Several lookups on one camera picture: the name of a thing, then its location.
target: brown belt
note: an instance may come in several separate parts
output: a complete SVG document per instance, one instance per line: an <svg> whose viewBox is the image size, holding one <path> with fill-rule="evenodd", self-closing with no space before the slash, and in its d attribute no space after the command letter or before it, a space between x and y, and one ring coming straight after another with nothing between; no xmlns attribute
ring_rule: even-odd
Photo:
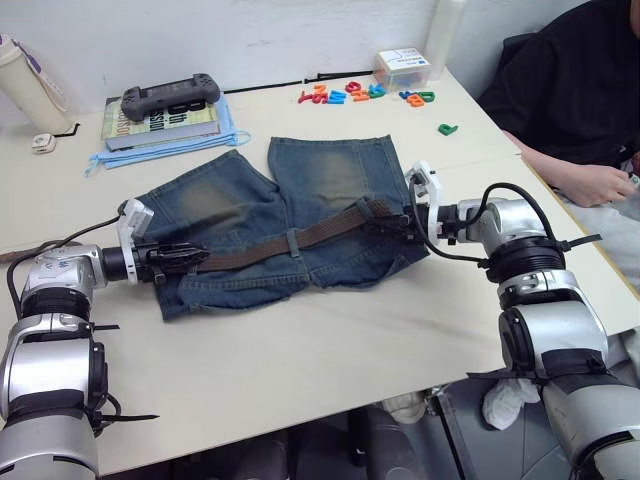
<svg viewBox="0 0 640 480"><path fill-rule="evenodd" d="M393 212L387 207L387 203L382 200L368 200L364 202L373 217L388 217ZM316 223L309 228L297 230L293 234L294 238L282 236L256 245L244 252L228 255L211 255L204 262L196 266L197 272L215 272L220 270L233 270L243 268L260 262L265 258L292 252L301 248L309 248L324 242L332 237L364 225L369 220L366 213L361 211L357 205L333 215L326 220Z"/></svg>

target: black gamepad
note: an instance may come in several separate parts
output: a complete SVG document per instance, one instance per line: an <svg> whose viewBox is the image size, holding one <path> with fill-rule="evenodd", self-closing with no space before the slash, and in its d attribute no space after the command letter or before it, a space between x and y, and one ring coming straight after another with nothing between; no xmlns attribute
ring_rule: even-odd
<svg viewBox="0 0 640 480"><path fill-rule="evenodd" d="M125 90L122 94L122 112L129 120L140 122L152 110L196 100L215 103L219 98L220 89L216 82L206 73L196 73L186 80Z"/></svg>

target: book cover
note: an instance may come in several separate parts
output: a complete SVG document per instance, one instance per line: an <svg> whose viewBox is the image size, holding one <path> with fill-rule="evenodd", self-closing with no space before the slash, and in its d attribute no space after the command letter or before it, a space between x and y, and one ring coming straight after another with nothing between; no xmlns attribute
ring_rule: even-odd
<svg viewBox="0 0 640 480"><path fill-rule="evenodd" d="M111 150L220 133L215 104L177 114L155 110L133 122L122 112L121 102L121 97L111 97L105 103L102 139Z"/></svg>

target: faded denim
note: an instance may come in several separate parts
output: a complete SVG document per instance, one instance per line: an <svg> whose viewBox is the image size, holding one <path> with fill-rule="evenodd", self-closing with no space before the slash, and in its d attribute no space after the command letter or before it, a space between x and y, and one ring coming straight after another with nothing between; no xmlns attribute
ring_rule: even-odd
<svg viewBox="0 0 640 480"><path fill-rule="evenodd" d="M145 239L204 244L212 255L237 253L309 227L360 199L384 198L394 214L409 194L390 137L303 141L273 138L275 183L236 150L139 199L155 215ZM156 287L165 320L201 310L247 309L309 285L364 288L427 255L419 245L361 230L248 267L194 273Z"/></svg>

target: black chair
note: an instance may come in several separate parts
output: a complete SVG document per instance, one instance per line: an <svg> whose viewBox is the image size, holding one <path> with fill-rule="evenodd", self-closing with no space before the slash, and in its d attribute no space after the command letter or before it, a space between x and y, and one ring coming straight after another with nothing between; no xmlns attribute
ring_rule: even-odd
<svg viewBox="0 0 640 480"><path fill-rule="evenodd" d="M523 33L522 35L505 38L502 41L502 55L500 55L500 61L498 61L498 68L496 69L496 72L500 72L534 35L535 33Z"/></svg>

